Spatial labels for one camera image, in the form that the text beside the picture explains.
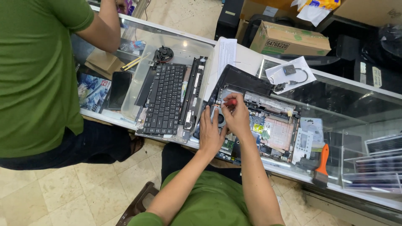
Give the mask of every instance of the green polo shirt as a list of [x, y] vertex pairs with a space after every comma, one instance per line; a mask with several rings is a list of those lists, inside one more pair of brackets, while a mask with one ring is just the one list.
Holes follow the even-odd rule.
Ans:
[[0, 3], [0, 158], [30, 156], [82, 133], [70, 34], [94, 12], [85, 0]]
[[[177, 174], [170, 174], [161, 189]], [[163, 226], [153, 213], [140, 213], [128, 226]], [[219, 173], [204, 171], [170, 226], [251, 226], [242, 186]]]

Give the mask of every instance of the black smartphone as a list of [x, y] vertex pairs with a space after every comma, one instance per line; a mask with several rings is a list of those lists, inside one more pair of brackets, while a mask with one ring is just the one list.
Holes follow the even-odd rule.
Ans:
[[121, 110], [130, 83], [130, 72], [113, 72], [108, 105], [109, 110]]

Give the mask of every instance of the black keyboard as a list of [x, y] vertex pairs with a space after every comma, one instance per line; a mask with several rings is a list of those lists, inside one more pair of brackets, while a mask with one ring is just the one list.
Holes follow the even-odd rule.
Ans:
[[181, 88], [187, 66], [182, 64], [157, 65], [149, 95], [144, 134], [177, 134], [181, 109]]

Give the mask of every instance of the man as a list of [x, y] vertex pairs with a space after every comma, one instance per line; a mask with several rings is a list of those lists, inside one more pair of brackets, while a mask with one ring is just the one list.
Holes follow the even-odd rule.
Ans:
[[162, 151], [162, 186], [145, 213], [129, 226], [283, 226], [278, 200], [258, 154], [250, 130], [248, 110], [241, 94], [231, 114], [222, 105], [227, 126], [240, 141], [242, 168], [218, 169], [208, 165], [220, 150], [227, 132], [218, 131], [218, 113], [211, 123], [209, 106], [200, 119], [200, 147], [194, 155], [176, 144]]
[[117, 5], [102, 0], [95, 14], [85, 0], [0, 3], [0, 167], [113, 163], [141, 148], [122, 128], [83, 120], [78, 104], [70, 35], [116, 51]]

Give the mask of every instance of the jeans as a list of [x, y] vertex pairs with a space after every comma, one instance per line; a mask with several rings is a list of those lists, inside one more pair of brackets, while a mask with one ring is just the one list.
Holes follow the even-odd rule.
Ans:
[[[162, 150], [162, 184], [173, 172], [183, 169], [184, 166], [194, 157], [194, 154], [175, 143], [168, 143]], [[239, 184], [242, 184], [241, 168], [216, 168], [208, 165], [206, 171], [219, 173]]]
[[81, 134], [65, 128], [62, 143], [47, 152], [18, 158], [0, 158], [0, 167], [12, 170], [61, 168], [78, 163], [112, 164], [131, 156], [128, 131], [84, 119]]

